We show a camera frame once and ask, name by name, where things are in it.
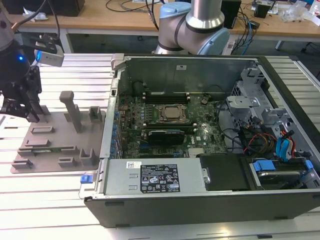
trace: aluminum extrusion table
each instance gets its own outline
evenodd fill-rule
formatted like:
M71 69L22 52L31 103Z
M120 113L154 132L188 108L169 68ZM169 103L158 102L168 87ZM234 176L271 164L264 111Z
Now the aluminum extrusion table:
M67 54L63 67L40 67L41 104L51 112L65 111L59 101L63 90L74 91L80 109L107 109L111 84L111 54ZM313 123L320 129L319 83L299 62L288 57L268 57ZM278 105L281 100L271 95ZM291 220L247 221L193 225L168 225L105 229L79 199L84 172L11 174L11 162L29 123L0 117L0 237L1 239L320 239L320 208Z

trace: wooden desk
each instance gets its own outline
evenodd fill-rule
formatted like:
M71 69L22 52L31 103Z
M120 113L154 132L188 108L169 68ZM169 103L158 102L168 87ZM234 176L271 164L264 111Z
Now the wooden desk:
M245 8L245 4L252 0L242 0L243 11L250 20L260 23L255 39L320 42L320 27L313 22L283 22L278 15L267 15L266 18L253 17L253 11ZM142 12L114 12L106 8L107 0L86 0L85 6L78 17L59 16L61 27L61 42L66 53L72 53L72 45L68 34L104 34L104 35L141 35L157 36L158 32L147 13ZM113 0L108 6L122 10L119 3L124 0ZM127 3L128 8L143 6L140 3ZM160 4L155 6L155 16L159 22ZM9 15L10 21L18 22L23 17ZM25 32L56 32L56 23L52 16L47 21L27 22L20 29ZM233 38L242 35L244 25L237 20L233 29L230 29Z

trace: electronic device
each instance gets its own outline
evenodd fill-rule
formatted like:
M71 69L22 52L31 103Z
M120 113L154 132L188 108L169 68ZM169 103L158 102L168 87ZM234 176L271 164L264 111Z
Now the electronic device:
M263 0L257 1L256 7L254 10L254 16L256 18L265 19L271 7L272 7L272 4L269 1L263 1Z
M9 14L24 13L24 8L35 12L43 3L43 0L2 0ZM57 15L77 17L85 5L85 0L54 0L53 7ZM52 15L49 4L45 4L42 13Z
M100 165L81 179L95 182L84 203L102 226L292 219L320 206L320 133L265 57L115 54L111 66Z
M241 0L222 0L221 12L224 14L224 27L233 29L241 6Z

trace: table leg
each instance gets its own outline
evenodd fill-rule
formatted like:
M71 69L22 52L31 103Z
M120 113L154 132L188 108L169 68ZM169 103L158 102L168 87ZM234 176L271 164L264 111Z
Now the table leg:
M285 41L278 41L278 43L275 46L275 50L281 50L281 47L284 43Z
M60 40L65 54L71 54L74 52L67 29L62 28L60 30Z

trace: warning label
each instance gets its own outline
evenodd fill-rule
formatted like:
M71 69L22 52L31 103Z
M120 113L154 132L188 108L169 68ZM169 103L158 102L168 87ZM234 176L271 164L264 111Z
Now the warning label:
M180 192L177 164L141 165L140 172L144 194Z

